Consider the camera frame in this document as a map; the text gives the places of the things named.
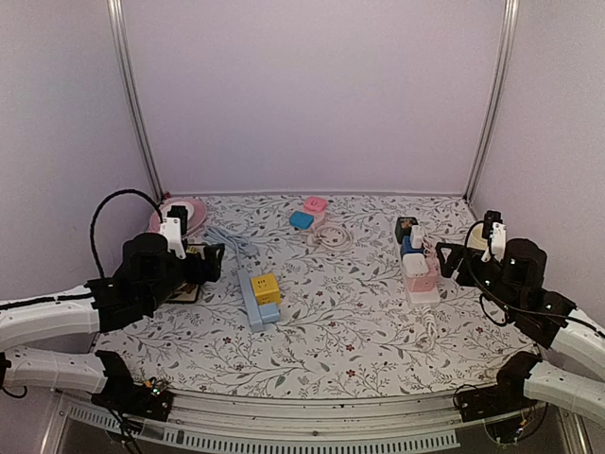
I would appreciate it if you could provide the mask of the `white power strip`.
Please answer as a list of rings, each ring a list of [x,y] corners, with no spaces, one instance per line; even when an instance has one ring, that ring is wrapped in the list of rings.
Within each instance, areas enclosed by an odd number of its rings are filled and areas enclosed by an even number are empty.
[[[437,281],[438,281],[438,276],[440,275],[440,267],[439,267],[439,261],[437,258],[437,254],[435,257],[426,257],[426,259],[431,266],[435,267],[435,269],[437,271]],[[404,281],[405,281],[406,297],[408,299],[409,305],[410,306],[423,306],[423,305],[436,306],[441,300],[439,291],[437,288],[437,281],[436,281],[436,286],[431,291],[410,292],[406,286],[406,278],[405,278],[404,269],[403,269],[403,265],[402,265],[402,256],[400,259],[400,263],[401,263],[401,268],[402,268],[403,277],[404,277]]]

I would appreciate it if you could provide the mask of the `yellow cube socket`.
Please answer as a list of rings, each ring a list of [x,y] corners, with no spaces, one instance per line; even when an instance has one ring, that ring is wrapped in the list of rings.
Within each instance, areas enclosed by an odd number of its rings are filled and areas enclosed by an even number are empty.
[[[260,306],[281,303],[281,291],[276,276],[267,273],[251,278],[252,292]]]

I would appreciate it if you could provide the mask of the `light blue power strip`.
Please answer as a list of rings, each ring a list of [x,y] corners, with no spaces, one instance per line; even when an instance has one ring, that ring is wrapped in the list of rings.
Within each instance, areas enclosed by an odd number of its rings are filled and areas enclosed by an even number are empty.
[[[237,271],[237,278],[242,292],[243,301],[249,319],[251,331],[254,333],[264,331],[265,326],[262,321],[258,304],[253,293],[251,277],[248,271],[243,268],[240,268]]]

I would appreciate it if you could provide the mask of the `light blue plug adapter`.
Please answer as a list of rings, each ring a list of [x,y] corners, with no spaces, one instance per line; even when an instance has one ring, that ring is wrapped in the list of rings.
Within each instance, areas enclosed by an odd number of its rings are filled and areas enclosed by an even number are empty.
[[[263,324],[277,323],[281,319],[280,308],[277,303],[259,305],[258,310]]]

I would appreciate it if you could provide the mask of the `white charger with cable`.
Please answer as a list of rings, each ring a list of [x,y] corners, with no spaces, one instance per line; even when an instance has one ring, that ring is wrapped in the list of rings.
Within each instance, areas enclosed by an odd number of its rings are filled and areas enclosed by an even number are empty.
[[[411,227],[410,245],[413,250],[421,251],[425,257],[436,256],[435,242],[421,225]]]

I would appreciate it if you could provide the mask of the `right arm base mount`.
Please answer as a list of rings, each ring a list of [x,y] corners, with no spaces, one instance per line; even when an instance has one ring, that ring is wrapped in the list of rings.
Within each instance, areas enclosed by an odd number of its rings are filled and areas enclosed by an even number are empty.
[[[453,395],[453,405],[462,421],[472,422],[535,406],[537,400],[525,396],[524,386],[531,369],[541,361],[538,354],[519,352],[500,368],[494,385],[484,388],[462,385]]]

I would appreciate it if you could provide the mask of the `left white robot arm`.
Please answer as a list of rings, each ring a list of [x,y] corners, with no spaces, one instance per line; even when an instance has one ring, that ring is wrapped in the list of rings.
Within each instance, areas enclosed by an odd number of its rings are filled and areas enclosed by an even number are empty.
[[[115,352],[70,355],[27,345],[63,335],[109,333],[150,318],[185,285],[216,282],[225,247],[187,252],[180,239],[143,233],[127,241],[111,277],[64,292],[1,304],[1,382],[102,394],[120,410],[140,403],[140,390]]]

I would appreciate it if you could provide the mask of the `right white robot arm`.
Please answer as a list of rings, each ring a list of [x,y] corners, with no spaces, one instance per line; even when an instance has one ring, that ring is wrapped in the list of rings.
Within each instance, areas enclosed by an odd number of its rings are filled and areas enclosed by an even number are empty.
[[[479,302],[503,313],[511,325],[544,350],[573,359],[570,372],[539,353],[522,350],[498,370],[491,387],[458,394],[454,401],[464,421],[522,410],[544,402],[604,422],[604,329],[576,303],[543,287],[547,254],[524,238],[507,242],[500,259],[482,260],[479,250],[440,242],[441,274],[461,286],[477,288]]]

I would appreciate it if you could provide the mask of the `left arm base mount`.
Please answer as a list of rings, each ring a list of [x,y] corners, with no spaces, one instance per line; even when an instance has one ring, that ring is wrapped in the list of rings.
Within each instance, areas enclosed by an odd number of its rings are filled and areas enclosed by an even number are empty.
[[[160,422],[168,420],[174,393],[168,390],[167,381],[152,377],[137,383],[117,353],[99,350],[95,356],[101,360],[106,382],[100,392],[92,394],[91,402],[94,405],[118,414]]]

